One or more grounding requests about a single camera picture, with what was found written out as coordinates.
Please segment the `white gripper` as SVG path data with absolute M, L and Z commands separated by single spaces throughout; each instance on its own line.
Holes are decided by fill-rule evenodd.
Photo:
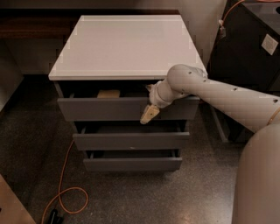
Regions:
M 145 107 L 140 119 L 141 124 L 147 124 L 159 114 L 160 109 L 170 106 L 175 100 L 187 97 L 186 93 L 172 90 L 167 80 L 160 80 L 156 84 L 148 84 L 145 88 L 149 91 L 149 99 L 152 105 Z

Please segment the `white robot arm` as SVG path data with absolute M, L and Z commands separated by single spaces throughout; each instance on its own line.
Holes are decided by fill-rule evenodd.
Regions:
M 254 133 L 239 161 L 232 224 L 280 224 L 280 98 L 210 80 L 203 70 L 182 64 L 148 91 L 142 124 L 175 100 L 196 95 Z

